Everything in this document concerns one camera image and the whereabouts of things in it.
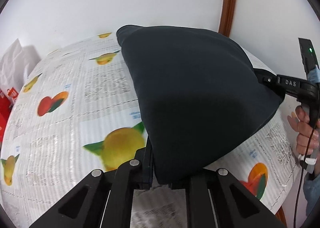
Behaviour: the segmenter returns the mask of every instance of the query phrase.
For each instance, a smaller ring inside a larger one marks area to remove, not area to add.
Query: white plastic bag
[[[31,49],[23,49],[19,39],[7,49],[0,59],[0,89],[15,103],[29,74],[32,72],[40,58]]]

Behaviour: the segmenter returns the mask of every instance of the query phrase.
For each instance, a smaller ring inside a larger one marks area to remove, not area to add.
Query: red box
[[[8,122],[8,118],[11,112],[10,101],[0,90],[0,142],[2,143],[4,130]]]

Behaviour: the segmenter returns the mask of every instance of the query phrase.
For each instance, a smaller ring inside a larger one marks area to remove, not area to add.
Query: silver bolt
[[[139,165],[139,161],[137,159],[130,160],[130,165],[137,166],[137,165]]]
[[[219,175],[228,175],[228,171],[225,168],[220,168],[218,173]]]
[[[100,176],[101,173],[102,173],[101,170],[95,169],[95,170],[93,170],[93,171],[91,172],[91,175],[93,175],[94,177],[97,177],[97,176]]]

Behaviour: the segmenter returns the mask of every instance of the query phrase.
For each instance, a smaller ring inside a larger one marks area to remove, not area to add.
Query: human hand holding device
[[[295,113],[297,115],[297,118],[299,119],[299,122],[288,116],[288,121],[291,126],[291,128],[298,132],[297,136],[297,146],[296,150],[299,154],[306,154],[306,148],[308,144],[308,140],[311,135],[312,127],[308,124],[309,123],[309,115],[303,110],[301,106],[298,106],[295,110]],[[317,128],[320,128],[320,120],[317,121]],[[319,132],[317,130],[314,131],[310,146],[307,152],[307,155],[311,155],[314,150],[318,149],[319,146]],[[320,174],[320,160],[316,161],[315,169],[314,169],[315,176]]]

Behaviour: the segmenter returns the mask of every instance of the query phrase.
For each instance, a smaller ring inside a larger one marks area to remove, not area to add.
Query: dark gray cushion
[[[264,126],[283,101],[258,83],[242,48],[216,32],[127,25],[117,38],[160,183],[227,154]]]

